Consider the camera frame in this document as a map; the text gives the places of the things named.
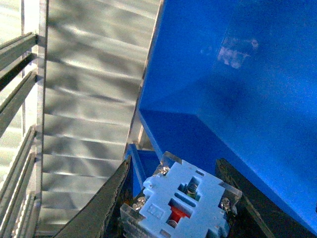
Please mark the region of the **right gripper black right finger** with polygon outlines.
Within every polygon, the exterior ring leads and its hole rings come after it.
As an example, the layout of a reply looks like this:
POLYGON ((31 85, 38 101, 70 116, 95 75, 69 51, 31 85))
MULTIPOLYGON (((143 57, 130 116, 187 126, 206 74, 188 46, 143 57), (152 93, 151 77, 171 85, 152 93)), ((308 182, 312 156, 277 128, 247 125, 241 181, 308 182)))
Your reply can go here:
POLYGON ((216 160, 218 178, 242 191, 231 219, 230 238, 313 238, 315 235, 284 213, 225 159, 216 160))

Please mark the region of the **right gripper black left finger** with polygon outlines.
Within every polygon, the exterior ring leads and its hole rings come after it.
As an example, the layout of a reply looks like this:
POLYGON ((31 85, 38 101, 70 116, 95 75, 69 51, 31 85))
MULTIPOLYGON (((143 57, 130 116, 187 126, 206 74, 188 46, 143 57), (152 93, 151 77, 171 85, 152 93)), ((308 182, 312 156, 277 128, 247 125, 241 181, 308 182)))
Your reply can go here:
POLYGON ((131 201, 131 156, 102 185, 56 238, 119 238, 120 207, 131 201))

